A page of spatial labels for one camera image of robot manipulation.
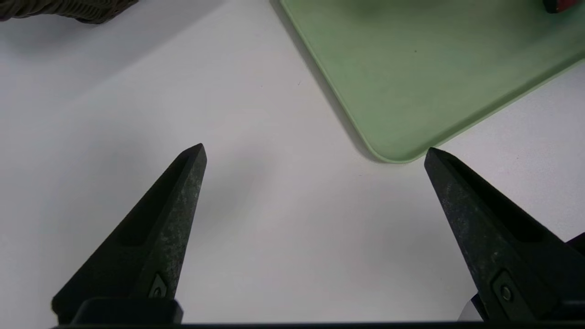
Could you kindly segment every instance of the screw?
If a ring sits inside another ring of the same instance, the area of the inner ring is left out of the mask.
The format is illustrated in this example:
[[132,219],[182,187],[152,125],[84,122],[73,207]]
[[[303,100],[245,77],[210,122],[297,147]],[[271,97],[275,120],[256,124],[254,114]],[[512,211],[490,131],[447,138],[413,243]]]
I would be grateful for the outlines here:
[[153,296],[154,298],[158,298],[158,297],[160,297],[160,295],[161,295],[162,293],[163,293],[163,292],[160,290],[160,287],[156,287],[156,288],[154,288],[154,291],[153,291],[153,293],[152,293],[152,296]]
[[512,290],[506,285],[502,285],[500,287],[500,294],[502,295],[502,299],[505,301],[512,301],[513,295]]

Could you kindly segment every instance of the white tabletop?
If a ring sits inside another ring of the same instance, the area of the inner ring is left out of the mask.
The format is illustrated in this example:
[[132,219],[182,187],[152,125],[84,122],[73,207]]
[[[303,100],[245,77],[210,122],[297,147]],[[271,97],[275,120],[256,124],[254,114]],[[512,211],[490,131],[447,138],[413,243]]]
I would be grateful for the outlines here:
[[[183,149],[208,165],[185,322],[454,320],[475,288],[422,159],[372,160],[266,1],[143,1],[0,29],[1,327],[52,296]],[[585,65],[441,146],[585,231]]]

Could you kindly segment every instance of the green tray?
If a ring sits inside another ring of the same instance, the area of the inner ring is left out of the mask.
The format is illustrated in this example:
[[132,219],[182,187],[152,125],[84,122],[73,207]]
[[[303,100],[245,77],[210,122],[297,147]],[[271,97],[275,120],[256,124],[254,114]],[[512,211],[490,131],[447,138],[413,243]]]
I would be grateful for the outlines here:
[[404,163],[576,64],[585,5],[281,0],[367,147]]

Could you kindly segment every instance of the tray rim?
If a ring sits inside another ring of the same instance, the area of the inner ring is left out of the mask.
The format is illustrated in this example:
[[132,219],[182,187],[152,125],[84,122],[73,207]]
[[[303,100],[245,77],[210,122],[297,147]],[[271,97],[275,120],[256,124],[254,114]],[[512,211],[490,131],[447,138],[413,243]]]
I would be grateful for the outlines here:
[[372,145],[370,144],[370,141],[364,136],[364,134],[363,134],[362,130],[360,129],[360,127],[358,126],[358,124],[356,124],[354,117],[352,116],[350,111],[347,109],[346,102],[343,99],[343,97],[341,96],[341,93],[336,88],[335,84],[333,83],[333,80],[330,78],[327,71],[324,69],[324,66],[322,65],[321,61],[319,60],[319,57],[314,53],[313,47],[311,47],[311,43],[308,41],[308,39],[303,34],[300,27],[297,25],[296,21],[293,19],[292,14],[287,6],[287,2],[289,2],[289,1],[291,1],[291,0],[280,0],[279,1],[280,5],[282,6],[282,8],[284,9],[285,13],[288,16],[288,20],[291,22],[295,31],[300,36],[301,40],[304,43],[305,48],[311,54],[312,60],[315,61],[317,67],[319,68],[319,71],[325,77],[327,84],[329,85],[329,87],[333,91],[333,94],[335,95],[335,97],[338,99],[339,103],[341,104],[341,107],[343,108],[344,113],[347,115],[347,117],[349,118],[353,127],[357,131],[358,135],[360,136],[360,138],[362,139],[362,141],[366,145],[366,148],[377,159],[379,159],[383,162],[386,162],[386,163],[404,164],[404,163],[413,162],[413,161],[419,159],[420,157],[422,157],[423,155],[426,154],[426,151],[428,150],[428,148],[443,145],[444,143],[450,141],[451,139],[459,136],[461,133],[467,131],[471,127],[477,125],[479,122],[487,119],[488,117],[496,114],[497,112],[500,112],[502,109],[508,107],[508,105],[514,103],[515,101],[519,100],[520,98],[528,95],[529,93],[535,91],[536,89],[540,88],[541,86],[545,85],[546,83],[550,82],[551,80],[555,79],[556,77],[561,76],[565,72],[571,70],[573,67],[576,67],[585,61],[585,50],[583,50],[580,53],[577,53],[576,55],[574,55],[573,57],[560,63],[559,65],[550,68],[545,73],[530,80],[528,83],[521,85],[520,87],[516,88],[515,90],[511,90],[505,96],[486,105],[483,109],[478,111],[479,113],[483,113],[483,115],[479,115],[477,118],[470,120],[469,122],[466,122],[461,127],[455,126],[455,128],[448,129],[444,133],[440,134],[439,137],[433,138],[432,140],[429,141],[429,143],[428,143],[429,145],[424,147],[424,150],[416,153],[416,155],[406,157],[405,159],[390,159],[388,157],[381,155],[378,151],[375,150],[374,147],[372,147]]

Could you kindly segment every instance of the red object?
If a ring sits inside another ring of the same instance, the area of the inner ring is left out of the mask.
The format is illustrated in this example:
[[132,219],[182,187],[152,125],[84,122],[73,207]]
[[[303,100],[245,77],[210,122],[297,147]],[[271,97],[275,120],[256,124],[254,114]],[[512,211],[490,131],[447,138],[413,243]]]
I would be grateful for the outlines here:
[[557,0],[556,1],[556,12],[567,10],[569,7],[575,5],[577,0]]

